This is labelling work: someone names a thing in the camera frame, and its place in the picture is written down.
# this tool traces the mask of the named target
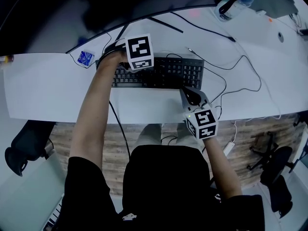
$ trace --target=wooden floor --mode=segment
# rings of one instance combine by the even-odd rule
[[[255,143],[257,136],[263,135],[257,144],[257,146],[262,147],[267,142],[267,132],[271,131],[276,133],[276,143],[280,146],[291,146],[293,148],[293,156],[291,158],[294,157],[304,129],[303,124],[294,128],[294,120],[295,114],[289,114],[283,115],[280,120],[269,117],[266,119],[236,122],[237,135],[235,147],[228,155],[228,159],[240,177],[242,187],[254,185],[260,179],[261,169],[256,168],[253,171],[249,171],[246,168],[248,164],[253,165],[260,159],[258,155],[249,150],[249,147]],[[233,124],[234,121],[219,122],[217,138],[222,148],[234,139],[235,126]],[[145,125],[123,124],[122,126],[129,148],[132,150],[135,141]],[[57,123],[51,133],[51,140],[54,143],[54,147],[65,171],[67,170],[73,127],[74,124],[72,123]],[[176,127],[176,124],[165,124],[162,129],[162,138],[168,135],[176,135]],[[163,144],[167,144],[170,139],[164,139]],[[204,153],[204,158],[208,162],[206,152]],[[102,170],[106,182],[111,189],[111,194],[122,195],[123,176],[127,162],[128,153],[120,127],[118,124],[109,124],[105,133]]]

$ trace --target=office chair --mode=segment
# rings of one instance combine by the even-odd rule
[[[291,210],[293,203],[291,201],[292,196],[281,173],[285,166],[292,170],[295,165],[288,163],[292,148],[289,146],[278,148],[278,145],[273,142],[273,134],[268,132],[268,135],[270,138],[265,153],[260,153],[251,148],[252,152],[262,156],[261,160],[253,167],[247,166],[247,168],[253,170],[258,165],[262,165],[263,172],[260,176],[260,182],[269,189],[272,211],[278,211],[280,218],[282,218]]]
[[[53,149],[49,136],[54,125],[55,122],[29,120],[13,139],[4,156],[7,165],[16,175],[23,176],[28,161],[35,161],[39,157],[48,158],[49,150]]]

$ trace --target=water bottle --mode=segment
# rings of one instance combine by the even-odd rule
[[[216,17],[223,22],[236,17],[243,9],[250,7],[254,0],[221,0],[214,10]]]

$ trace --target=computer monitor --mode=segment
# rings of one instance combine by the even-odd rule
[[[218,1],[0,0],[0,56],[68,53],[128,23],[170,11],[215,6]],[[286,7],[295,8],[290,0],[280,0],[279,6],[282,6],[281,1]],[[255,0],[254,3],[277,6],[276,0]]]

